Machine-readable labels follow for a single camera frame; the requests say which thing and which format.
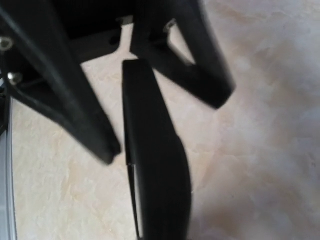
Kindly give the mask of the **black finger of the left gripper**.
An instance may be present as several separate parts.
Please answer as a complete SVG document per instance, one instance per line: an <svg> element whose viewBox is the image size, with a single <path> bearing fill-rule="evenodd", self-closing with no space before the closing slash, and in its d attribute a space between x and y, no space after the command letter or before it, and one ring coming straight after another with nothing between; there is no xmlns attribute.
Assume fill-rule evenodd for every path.
<svg viewBox="0 0 320 240"><path fill-rule="evenodd" d="M132 53L211 106L221 108L235 85L218 43L210 36L197 0L137 0ZM185 63L169 47L169 22L175 21L195 61Z"/></svg>

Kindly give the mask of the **front aluminium rail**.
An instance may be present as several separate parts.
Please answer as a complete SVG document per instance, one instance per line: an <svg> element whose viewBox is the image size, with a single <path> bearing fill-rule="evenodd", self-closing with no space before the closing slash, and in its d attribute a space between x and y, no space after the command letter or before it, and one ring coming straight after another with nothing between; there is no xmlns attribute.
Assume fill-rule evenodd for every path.
<svg viewBox="0 0 320 240"><path fill-rule="evenodd" d="M16 240L16 211L13 181L13 101L8 99L8 125L0 136L0 238L2 240Z"/></svg>

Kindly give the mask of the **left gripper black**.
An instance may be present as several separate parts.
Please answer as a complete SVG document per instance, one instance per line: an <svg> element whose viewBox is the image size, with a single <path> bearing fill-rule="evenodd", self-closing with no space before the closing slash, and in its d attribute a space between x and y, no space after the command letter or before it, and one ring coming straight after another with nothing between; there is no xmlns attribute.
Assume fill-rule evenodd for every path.
<svg viewBox="0 0 320 240"><path fill-rule="evenodd" d="M121 152L115 131L81 63L120 44L128 0L3 0L0 69L8 93L63 127L106 165Z"/></svg>

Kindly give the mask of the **black phone case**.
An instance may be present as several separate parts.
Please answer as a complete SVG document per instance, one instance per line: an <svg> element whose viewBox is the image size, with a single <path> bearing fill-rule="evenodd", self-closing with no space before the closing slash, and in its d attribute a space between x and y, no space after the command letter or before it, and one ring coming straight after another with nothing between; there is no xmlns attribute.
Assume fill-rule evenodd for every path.
<svg viewBox="0 0 320 240"><path fill-rule="evenodd" d="M192 186L186 152L150 64L122 64L125 154L139 240L185 240Z"/></svg>

